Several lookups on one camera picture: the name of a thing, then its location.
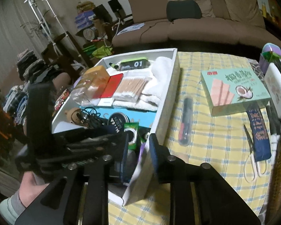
white towel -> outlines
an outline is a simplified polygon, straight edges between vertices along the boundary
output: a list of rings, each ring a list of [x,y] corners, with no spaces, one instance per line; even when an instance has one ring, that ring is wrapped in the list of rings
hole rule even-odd
[[[114,107],[125,107],[125,108],[134,108],[134,109],[140,109],[140,110],[146,110],[146,111],[157,111],[157,106],[154,106],[153,104],[150,104],[148,102],[142,101],[138,99],[136,103],[128,102],[128,101],[114,101],[112,104]]]
[[[172,60],[166,57],[158,57],[155,61],[150,61],[150,63],[151,65],[148,68],[138,70],[117,71],[112,67],[107,69],[107,72],[111,76],[124,73],[125,77],[143,75],[151,78],[151,80],[145,85],[136,103],[116,100],[112,104],[114,107],[128,107],[157,111],[165,83],[167,78],[170,76],[169,68],[172,65]]]
[[[163,93],[164,85],[169,77],[169,67],[172,64],[172,60],[166,57],[158,57],[152,64],[151,71],[156,81],[149,82],[143,89],[141,96],[143,101],[153,102],[159,105],[160,99]]]

black speaker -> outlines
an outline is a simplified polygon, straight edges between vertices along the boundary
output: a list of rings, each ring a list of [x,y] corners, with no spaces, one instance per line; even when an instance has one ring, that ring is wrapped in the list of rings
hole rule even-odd
[[[108,1],[108,4],[113,12],[117,12],[120,9],[123,9],[122,5],[119,3],[118,0],[110,0]]]
[[[110,16],[110,14],[106,10],[106,8],[103,6],[103,4],[95,7],[93,9],[93,12],[98,19],[103,20],[105,23],[111,23],[112,22],[112,17]]]
[[[108,1],[108,4],[117,18],[124,18],[126,16],[123,7],[118,0],[110,0]]]

black cable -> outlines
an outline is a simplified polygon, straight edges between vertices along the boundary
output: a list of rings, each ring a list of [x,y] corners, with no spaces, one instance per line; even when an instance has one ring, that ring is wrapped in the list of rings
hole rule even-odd
[[[86,125],[88,128],[99,128],[102,125],[106,124],[104,119],[100,118],[101,114],[98,113],[97,110],[92,106],[86,107],[84,109],[76,109],[71,115],[71,120],[74,124],[76,124],[76,122],[73,120],[73,115],[74,115],[74,113],[77,113],[77,112],[79,112],[79,115],[81,116],[81,119],[80,119],[80,117],[78,117],[78,114],[77,114],[77,117],[79,118],[79,120],[84,125]],[[81,113],[86,114],[87,118],[83,118]]]
[[[162,23],[162,22],[168,22],[168,21],[158,21],[158,22],[155,22],[154,25],[150,25],[149,28],[147,28],[144,32],[141,33],[140,39],[139,39],[138,43],[139,43],[139,44],[141,43],[141,37],[142,37],[142,35],[143,35],[145,32],[147,32],[149,29],[151,29],[152,27],[154,27],[154,26],[157,25],[158,23]]]

coconut wafer box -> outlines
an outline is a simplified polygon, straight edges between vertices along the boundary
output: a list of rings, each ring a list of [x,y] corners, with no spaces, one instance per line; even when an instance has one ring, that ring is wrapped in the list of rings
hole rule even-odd
[[[251,68],[201,71],[201,82],[212,116],[245,112],[253,102],[264,108],[271,98]]]

human hand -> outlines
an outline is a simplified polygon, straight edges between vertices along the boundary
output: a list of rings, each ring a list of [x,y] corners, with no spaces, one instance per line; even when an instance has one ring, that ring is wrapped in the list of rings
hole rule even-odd
[[[48,186],[37,185],[33,172],[25,172],[19,189],[22,204],[27,207]]]

